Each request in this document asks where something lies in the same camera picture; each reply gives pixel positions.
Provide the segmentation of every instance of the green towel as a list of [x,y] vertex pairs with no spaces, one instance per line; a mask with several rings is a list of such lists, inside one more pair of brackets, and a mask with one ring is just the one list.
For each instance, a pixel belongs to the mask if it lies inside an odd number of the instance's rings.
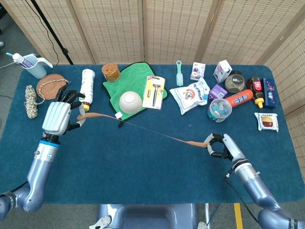
[[[136,92],[143,101],[143,94],[146,85],[146,77],[148,75],[155,75],[151,67],[146,62],[133,63],[121,71],[121,76],[116,82],[104,82],[103,85],[106,87],[109,95],[110,102],[116,112],[121,112],[123,116],[122,120],[126,120],[131,116],[145,110],[141,109],[134,114],[127,114],[120,110],[119,101],[123,93],[128,91]],[[163,99],[167,97],[167,91],[163,92]]]

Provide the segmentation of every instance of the white bottle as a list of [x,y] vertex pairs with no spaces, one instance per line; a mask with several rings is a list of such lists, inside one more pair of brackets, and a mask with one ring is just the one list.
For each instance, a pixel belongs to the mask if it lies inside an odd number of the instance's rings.
[[15,53],[13,55],[13,60],[15,60],[17,63],[20,63],[24,68],[31,68],[31,67],[34,66],[31,62],[29,62],[27,59],[25,59],[19,53]]
[[80,93],[85,95],[85,98],[80,98],[80,101],[84,105],[85,111],[89,111],[90,104],[93,101],[93,82],[95,72],[91,69],[84,69],[81,74],[81,91]]

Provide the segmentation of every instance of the white bowl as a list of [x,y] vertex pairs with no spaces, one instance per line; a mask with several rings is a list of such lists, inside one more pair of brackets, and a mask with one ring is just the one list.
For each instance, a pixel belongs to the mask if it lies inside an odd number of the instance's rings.
[[133,114],[142,107],[142,99],[136,92],[125,92],[120,97],[119,105],[123,112]]

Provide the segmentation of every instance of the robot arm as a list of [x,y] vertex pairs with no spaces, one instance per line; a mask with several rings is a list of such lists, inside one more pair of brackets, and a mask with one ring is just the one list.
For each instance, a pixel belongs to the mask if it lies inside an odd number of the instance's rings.
[[[238,175],[253,202],[264,208],[258,214],[259,225],[263,229],[305,229],[305,220],[296,220],[283,210],[263,183],[258,173],[245,158],[233,139],[227,135],[209,135],[205,142],[210,142],[207,149],[211,156],[232,161],[232,170]],[[223,152],[215,152],[212,145],[215,142],[224,144]]]
[[59,137],[66,131],[81,127],[85,119],[70,124],[72,109],[79,108],[80,114],[85,115],[83,104],[74,102],[77,97],[84,97],[76,90],[66,94],[62,87],[48,108],[42,128],[42,139],[34,152],[34,160],[28,173],[28,183],[16,190],[0,195],[0,221],[4,220],[7,213],[13,208],[21,208],[26,212],[40,209],[44,199],[44,189],[47,183],[52,164],[60,146]]

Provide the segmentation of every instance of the white box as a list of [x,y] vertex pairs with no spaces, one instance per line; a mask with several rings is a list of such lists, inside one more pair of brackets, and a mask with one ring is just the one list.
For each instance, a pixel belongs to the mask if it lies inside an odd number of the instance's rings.
[[220,61],[218,65],[216,66],[216,69],[213,73],[216,81],[218,83],[221,83],[225,81],[225,79],[230,75],[232,71],[231,66],[229,65],[227,60]]
[[191,73],[191,80],[199,80],[204,77],[205,64],[204,63],[193,63],[193,69]]

